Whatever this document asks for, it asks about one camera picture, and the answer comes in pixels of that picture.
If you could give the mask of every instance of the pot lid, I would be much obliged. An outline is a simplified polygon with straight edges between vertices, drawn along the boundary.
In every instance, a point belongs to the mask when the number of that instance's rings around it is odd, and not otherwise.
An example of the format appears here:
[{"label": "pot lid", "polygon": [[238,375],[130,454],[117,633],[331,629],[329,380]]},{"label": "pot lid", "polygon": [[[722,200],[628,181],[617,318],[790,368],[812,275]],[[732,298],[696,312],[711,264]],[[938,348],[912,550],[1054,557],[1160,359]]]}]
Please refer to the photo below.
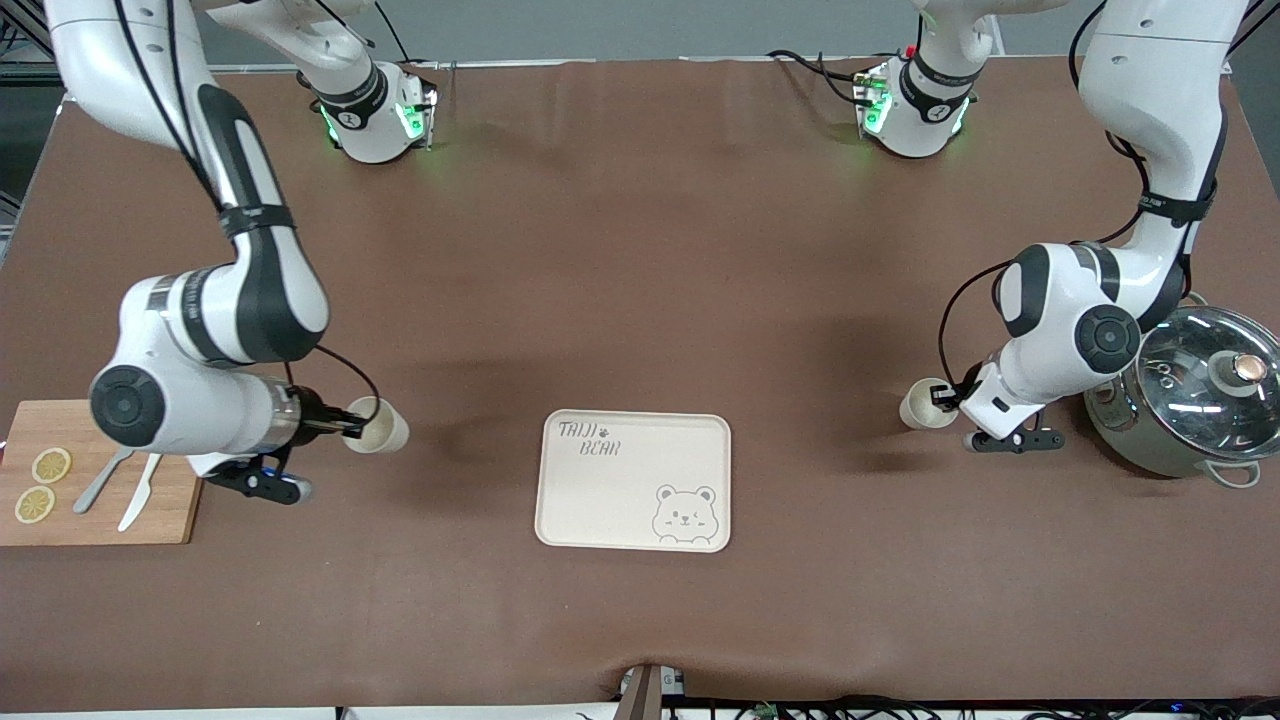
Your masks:
[{"label": "pot lid", "polygon": [[1142,395],[1162,425],[1222,460],[1280,450],[1280,343],[1221,307],[1178,307],[1143,340]]}]

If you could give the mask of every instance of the wooden cutting board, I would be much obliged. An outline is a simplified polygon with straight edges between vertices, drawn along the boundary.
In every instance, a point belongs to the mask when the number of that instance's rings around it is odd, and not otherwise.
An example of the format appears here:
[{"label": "wooden cutting board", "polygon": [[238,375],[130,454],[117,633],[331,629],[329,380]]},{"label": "wooden cutting board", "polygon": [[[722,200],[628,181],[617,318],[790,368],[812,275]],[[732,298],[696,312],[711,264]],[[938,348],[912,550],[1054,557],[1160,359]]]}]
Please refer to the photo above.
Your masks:
[{"label": "wooden cutting board", "polygon": [[[191,538],[204,482],[187,459],[178,455],[160,460],[151,478],[151,500],[128,530],[122,533],[116,527],[138,487],[146,452],[136,452],[120,462],[88,512],[72,511],[81,492],[119,450],[93,424],[87,400],[22,402],[8,441],[0,461],[0,546],[178,544]],[[72,469],[65,478],[47,486],[56,496],[52,512],[24,525],[14,515],[14,506],[23,491],[40,484],[31,475],[31,462],[50,447],[70,452]]]}]

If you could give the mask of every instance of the knife blade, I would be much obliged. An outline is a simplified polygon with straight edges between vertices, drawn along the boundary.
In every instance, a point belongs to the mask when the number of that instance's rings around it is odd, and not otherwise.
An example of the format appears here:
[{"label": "knife blade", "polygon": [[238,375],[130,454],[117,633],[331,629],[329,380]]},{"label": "knife blade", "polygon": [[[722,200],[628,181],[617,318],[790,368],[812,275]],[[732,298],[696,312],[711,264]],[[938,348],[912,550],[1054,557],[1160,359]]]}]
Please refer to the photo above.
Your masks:
[{"label": "knife blade", "polygon": [[115,528],[118,532],[124,532],[129,529],[129,525],[138,519],[138,514],[147,505],[147,500],[151,498],[151,475],[156,471],[156,465],[160,464],[160,459],[164,455],[152,452],[147,456],[147,466],[142,469],[142,478],[138,479],[138,489],[133,491],[133,500],[129,501],[129,507],[124,511],[124,518],[120,518],[120,527]]},{"label": "knife blade", "polygon": [[106,486],[106,480],[111,478],[111,473],[114,473],[115,469],[120,466],[120,462],[124,462],[132,455],[133,455],[133,448],[124,447],[122,445],[120,450],[116,450],[115,455],[113,455],[111,459],[106,461],[106,466],[102,468],[102,471],[99,473],[96,478],[93,478],[93,483],[90,484],[87,488],[84,488],[84,492],[82,492],[81,496],[76,498],[76,505],[72,506],[72,512],[76,512],[77,515],[83,515],[88,512],[88,509],[93,507],[93,501],[96,501],[97,496],[102,492],[102,487]]}]

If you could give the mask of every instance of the stainless steel pot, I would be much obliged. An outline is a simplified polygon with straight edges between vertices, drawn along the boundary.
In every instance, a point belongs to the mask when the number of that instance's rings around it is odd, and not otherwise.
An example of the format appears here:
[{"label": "stainless steel pot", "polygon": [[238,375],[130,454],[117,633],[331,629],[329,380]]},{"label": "stainless steel pot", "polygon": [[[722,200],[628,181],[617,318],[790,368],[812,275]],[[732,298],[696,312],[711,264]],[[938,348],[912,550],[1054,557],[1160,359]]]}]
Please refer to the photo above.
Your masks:
[{"label": "stainless steel pot", "polygon": [[[1147,333],[1124,373],[1084,393],[1084,405],[1102,438],[1134,465],[1253,487],[1258,460],[1280,452],[1280,342],[1238,313],[1178,307]],[[1245,479],[1226,479],[1230,469]]]}]

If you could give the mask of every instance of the bear face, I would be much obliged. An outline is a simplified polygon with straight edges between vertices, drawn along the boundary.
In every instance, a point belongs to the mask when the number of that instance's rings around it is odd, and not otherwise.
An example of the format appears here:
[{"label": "bear face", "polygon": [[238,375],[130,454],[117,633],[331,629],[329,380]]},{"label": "bear face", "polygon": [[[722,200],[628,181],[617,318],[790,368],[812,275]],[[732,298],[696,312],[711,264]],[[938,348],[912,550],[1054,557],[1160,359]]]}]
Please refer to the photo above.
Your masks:
[{"label": "bear face", "polygon": [[694,492],[680,492],[672,486],[658,488],[658,512],[653,516],[653,532],[659,539],[710,544],[719,532],[719,520],[712,511],[716,491],[700,487]]}]

